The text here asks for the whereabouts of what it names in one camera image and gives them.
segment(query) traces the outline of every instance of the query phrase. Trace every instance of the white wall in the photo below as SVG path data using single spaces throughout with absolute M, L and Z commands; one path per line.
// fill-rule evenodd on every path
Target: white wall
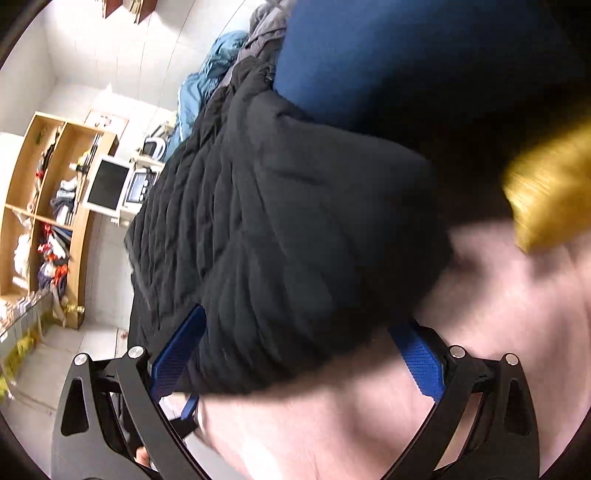
M 53 0 L 43 15 L 62 82 L 110 85 L 115 93 L 176 110 L 178 87 L 199 70 L 215 39 L 224 31 L 248 30 L 252 11 L 263 2 L 159 0 L 140 25 L 124 7 L 103 20 L 95 0 Z
M 22 135 L 7 134 L 0 132 L 0 152 L 2 153 L 2 174 L 0 174 L 0 202 L 6 203 L 10 176 L 5 171 L 12 171 L 17 163 L 18 153 L 21 151 L 24 137 Z
M 0 132 L 24 135 L 55 84 L 44 21 L 38 16 L 0 70 Z
M 129 119 L 116 156 L 129 160 L 147 134 L 174 116 L 174 112 L 149 103 L 86 85 L 59 83 L 41 111 L 84 122 L 90 108 Z M 133 301 L 131 267 L 123 246 L 125 230 L 97 215 L 86 272 L 86 320 L 129 329 Z

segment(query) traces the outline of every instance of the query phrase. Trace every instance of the tiled floor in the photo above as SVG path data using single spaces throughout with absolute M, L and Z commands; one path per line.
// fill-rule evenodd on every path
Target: tiled floor
M 127 350 L 126 333 L 109 325 L 85 321 L 80 330 L 52 326 L 21 365 L 17 396 L 0 410 L 15 436 L 41 469 L 49 474 L 51 434 L 61 389 L 72 359 L 86 352 L 94 360 L 121 356 Z

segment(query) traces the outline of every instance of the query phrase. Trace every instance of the wooden cabinet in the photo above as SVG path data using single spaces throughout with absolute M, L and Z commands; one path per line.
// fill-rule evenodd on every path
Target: wooden cabinet
M 133 0 L 129 10 L 135 15 L 135 23 L 142 23 L 146 17 L 156 10 L 158 0 Z
M 27 205 L 31 201 L 39 159 L 54 142 L 58 129 L 61 133 L 43 176 L 38 200 L 32 211 L 29 211 Z M 84 305 L 86 260 L 95 214 L 79 206 L 71 225 L 60 225 L 53 218 L 50 200 L 55 197 L 62 180 L 70 180 L 76 176 L 76 172 L 71 170 L 69 165 L 76 163 L 78 158 L 91 148 L 96 134 L 101 134 L 102 137 L 95 159 L 101 154 L 113 155 L 119 145 L 117 136 L 113 133 L 38 112 L 31 120 L 14 169 L 1 173 L 10 176 L 10 182 L 6 198 L 0 199 L 4 204 L 4 208 L 0 209 L 0 299 L 15 301 L 29 291 L 38 289 L 37 273 L 43 263 L 43 257 L 37 253 L 37 247 L 43 236 L 44 224 L 48 223 L 72 232 L 66 296 L 69 302 Z M 96 162 L 91 164 L 91 171 L 95 164 Z M 16 213 L 30 219 L 32 224 L 27 275 L 17 273 L 14 265 L 14 251 L 18 239 L 27 233 Z M 78 328 L 81 322 L 82 318 L 78 314 L 69 314 L 69 327 Z
M 123 0 L 103 0 L 103 18 L 107 18 L 123 5 Z

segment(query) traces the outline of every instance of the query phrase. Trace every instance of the metal screw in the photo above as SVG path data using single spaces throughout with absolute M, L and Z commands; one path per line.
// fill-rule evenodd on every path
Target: metal screw
M 74 363 L 76 365 L 84 365 L 88 360 L 88 356 L 85 353 L 79 353 L 74 357 Z
M 454 345 L 449 349 L 453 358 L 464 358 L 466 351 L 459 345 Z
M 130 358 L 139 358 L 144 354 L 144 348 L 140 346 L 133 346 L 127 352 Z
M 514 353 L 506 354 L 505 360 L 507 360 L 507 363 L 509 365 L 517 365 L 519 363 L 519 359 L 517 358 L 517 355 L 515 355 Z

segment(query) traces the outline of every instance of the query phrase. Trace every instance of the electronic device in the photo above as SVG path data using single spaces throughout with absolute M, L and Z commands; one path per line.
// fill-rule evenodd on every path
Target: electronic device
M 102 155 L 89 174 L 82 206 L 114 218 L 124 203 L 125 193 L 134 175 L 134 164 L 120 158 Z
M 144 140 L 141 154 L 153 160 L 162 160 L 166 152 L 166 142 L 160 137 L 149 137 Z
M 149 167 L 136 168 L 129 182 L 124 205 L 129 207 L 131 203 L 144 203 L 157 178 L 158 174 Z

